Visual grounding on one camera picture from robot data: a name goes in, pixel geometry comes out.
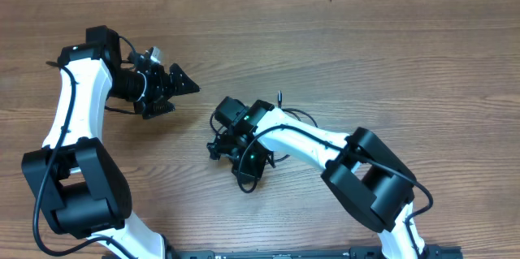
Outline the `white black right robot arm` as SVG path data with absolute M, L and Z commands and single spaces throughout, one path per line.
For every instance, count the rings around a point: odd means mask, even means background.
M 414 225 L 414 189 L 410 169 L 373 132 L 330 132 L 314 123 L 288 116 L 288 110 L 257 100 L 252 106 L 225 97 L 210 117 L 219 122 L 210 158 L 227 157 L 244 193 L 253 192 L 274 154 L 303 161 L 321 179 L 343 208 L 364 227 L 377 233 L 386 258 L 424 258 L 426 245 Z

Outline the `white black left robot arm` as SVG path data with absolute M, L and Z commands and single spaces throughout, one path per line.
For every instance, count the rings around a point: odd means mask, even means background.
M 45 219 L 54 233 L 76 238 L 80 248 L 98 243 L 114 258 L 176 256 L 165 236 L 133 212 L 128 182 L 102 142 L 103 119 L 111 97 L 152 119 L 175 109 L 174 96 L 199 87 L 177 64 L 164 67 L 156 47 L 123 56 L 124 42 L 107 26 L 91 27 L 84 43 L 63 48 L 54 61 L 62 81 L 54 122 L 41 148 L 21 163 L 35 196 L 32 233 L 39 248 L 39 222 Z

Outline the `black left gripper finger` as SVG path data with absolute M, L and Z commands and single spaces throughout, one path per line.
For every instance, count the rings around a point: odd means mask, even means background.
M 143 109 L 142 117 L 143 119 L 152 119 L 162 114 L 170 113 L 175 109 L 175 105 L 166 100 L 151 102 Z
M 172 63 L 169 68 L 170 94 L 172 96 L 199 93 L 200 87 L 191 80 L 177 63 Z

